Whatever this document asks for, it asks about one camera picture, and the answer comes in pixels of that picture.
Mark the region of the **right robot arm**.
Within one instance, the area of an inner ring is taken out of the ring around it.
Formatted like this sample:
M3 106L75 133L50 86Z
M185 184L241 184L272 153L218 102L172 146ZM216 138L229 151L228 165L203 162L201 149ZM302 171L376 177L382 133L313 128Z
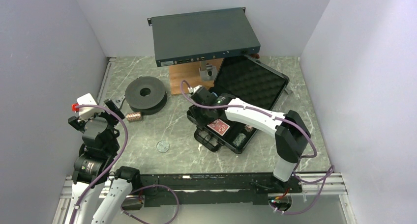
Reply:
M311 143L311 135L300 115L295 111L268 111L226 93L216 96L201 85L187 89L190 93L187 100L198 108L196 120L199 124L223 135L226 125L236 122L275 138L278 160L271 186L277 192L285 191L307 144Z

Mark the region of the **black poker set case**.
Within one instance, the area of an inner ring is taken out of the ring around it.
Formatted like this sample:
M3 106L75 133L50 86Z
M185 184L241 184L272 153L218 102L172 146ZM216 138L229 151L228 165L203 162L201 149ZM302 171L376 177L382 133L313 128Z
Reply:
M224 93L230 94L254 106L271 110L289 81L288 76L263 64L258 59L249 56L236 56L223 60L214 86L207 90L218 96ZM190 115L190 107L186 114L187 118L196 124ZM224 136L220 136L208 126L199 127L197 125L194 138L212 152L225 146L232 152L240 154L257 130L247 132L244 129L245 125L236 122L231 122L229 125L230 128ZM247 138L242 146L236 148L232 142L239 133L244 133Z

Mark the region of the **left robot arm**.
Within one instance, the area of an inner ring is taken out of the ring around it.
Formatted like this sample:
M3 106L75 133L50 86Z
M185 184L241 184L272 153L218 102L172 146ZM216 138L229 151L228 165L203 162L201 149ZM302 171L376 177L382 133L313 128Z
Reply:
M120 123L127 129L125 116L112 100L100 106L90 94L79 97L72 110L78 116L70 117L68 123L82 133L83 143L74 163L65 223L109 224L125 198L136 194L142 186L140 171L122 166L115 171L107 196L98 202L111 168L127 146L127 140L119 145L120 132L115 128Z

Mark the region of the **green blue chip stack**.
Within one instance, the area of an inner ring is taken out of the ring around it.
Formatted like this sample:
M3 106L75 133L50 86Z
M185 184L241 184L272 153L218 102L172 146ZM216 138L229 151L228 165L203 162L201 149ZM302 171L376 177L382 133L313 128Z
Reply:
M236 148L242 146L246 140L247 136L244 133L239 133L232 142L232 145Z

